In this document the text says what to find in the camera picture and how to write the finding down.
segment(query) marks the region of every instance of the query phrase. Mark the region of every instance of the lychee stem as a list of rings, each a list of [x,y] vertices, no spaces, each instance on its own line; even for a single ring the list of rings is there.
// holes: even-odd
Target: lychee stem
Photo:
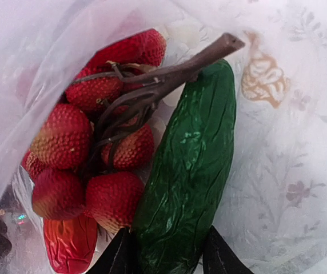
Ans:
[[[185,82],[195,81],[204,67],[234,53],[243,48],[244,45],[241,40],[226,33],[188,61],[176,66],[159,68],[145,74],[132,76],[122,71],[117,63],[110,62],[114,72],[102,72],[75,80],[72,84],[108,75],[116,76],[124,83],[146,84],[119,97],[100,116],[95,125],[95,138],[99,141],[91,150],[86,168],[89,163],[93,162],[101,147],[114,140],[109,153],[109,166],[112,168],[115,149],[118,146],[117,141],[139,130],[150,119],[161,99]],[[119,106],[129,106],[129,108],[119,118],[109,123],[108,118]],[[133,125],[123,126],[133,118],[137,118]]]

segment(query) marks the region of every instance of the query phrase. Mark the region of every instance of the translucent plastic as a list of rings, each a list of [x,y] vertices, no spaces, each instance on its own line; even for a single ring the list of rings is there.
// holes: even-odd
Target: translucent plastic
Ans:
[[[228,58],[236,146],[214,225],[254,273],[327,274],[327,0],[0,0],[0,198],[94,52],[151,27],[168,39],[164,65],[224,31],[247,43]],[[179,94],[151,121],[157,140]],[[30,193],[19,192],[25,207]],[[25,210],[40,233],[30,204]],[[28,252],[43,251],[42,241],[33,244]],[[10,273],[47,273],[46,257],[33,263],[23,248]]]

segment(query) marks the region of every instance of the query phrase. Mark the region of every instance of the bumpy fruit skin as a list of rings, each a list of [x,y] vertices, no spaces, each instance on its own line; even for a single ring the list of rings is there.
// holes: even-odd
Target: bumpy fruit skin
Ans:
[[[44,220],[44,242],[56,273],[84,273],[93,258],[98,224],[80,215],[68,221]]]
[[[120,64],[134,63],[142,55],[146,41],[146,32],[123,39],[95,53],[86,66],[110,67],[107,61]]]
[[[146,31],[147,42],[142,55],[138,58],[138,64],[158,67],[165,57],[166,40],[155,29]]]
[[[30,150],[50,167],[69,169],[86,160],[91,141],[92,129],[86,115],[70,104],[58,104]]]
[[[106,145],[101,151],[105,164],[109,163],[109,153],[112,144]],[[114,167],[118,170],[134,170],[148,164],[154,152],[152,130],[145,124],[138,131],[127,136],[118,145],[114,155]]]
[[[31,180],[35,181],[39,174],[47,167],[48,166],[43,164],[34,153],[28,153],[24,168],[29,174]]]
[[[107,70],[85,67],[76,79],[105,71]],[[71,85],[66,90],[66,96],[72,105],[91,114],[102,112],[106,108],[103,101],[107,100],[112,103],[118,99],[122,89],[123,82],[117,77],[102,77]]]
[[[47,168],[35,181],[33,210],[48,220],[70,220],[85,209],[85,190],[76,174]]]
[[[118,172],[92,178],[86,189],[86,208],[109,232],[130,227],[144,184],[130,172]]]
[[[83,214],[88,218],[92,218],[92,219],[94,218],[94,216],[90,213],[89,210],[87,210],[87,208],[85,208]]]

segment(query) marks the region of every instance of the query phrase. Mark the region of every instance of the plastic bag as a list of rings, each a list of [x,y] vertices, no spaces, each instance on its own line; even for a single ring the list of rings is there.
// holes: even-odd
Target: plastic bag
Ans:
[[[94,52],[150,27],[169,39],[164,65],[224,31],[247,43],[228,58],[237,80],[236,147],[214,225],[254,273],[327,274],[327,0],[0,0],[0,198]],[[180,92],[152,119],[157,140]],[[18,199],[27,207],[30,192]],[[19,260],[26,273],[47,273]]]

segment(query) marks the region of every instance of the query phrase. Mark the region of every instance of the pink flower print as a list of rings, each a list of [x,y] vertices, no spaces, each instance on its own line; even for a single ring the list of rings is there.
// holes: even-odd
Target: pink flower print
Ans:
[[[291,104],[297,107],[300,111],[306,110],[306,105],[311,101],[311,97],[306,95],[303,96],[302,92],[296,90],[294,92],[294,98],[291,100]]]
[[[303,198],[308,198],[311,193],[311,188],[306,188],[302,181],[288,186],[288,192],[285,195],[287,200],[290,201],[291,207],[300,207]]]
[[[312,180],[309,187],[305,187],[302,181],[298,181],[296,184],[290,184],[285,195],[286,199],[289,200],[288,206],[299,208],[303,198],[308,198],[309,196],[317,198],[317,195],[311,192],[315,187],[326,187],[326,184],[315,184]]]

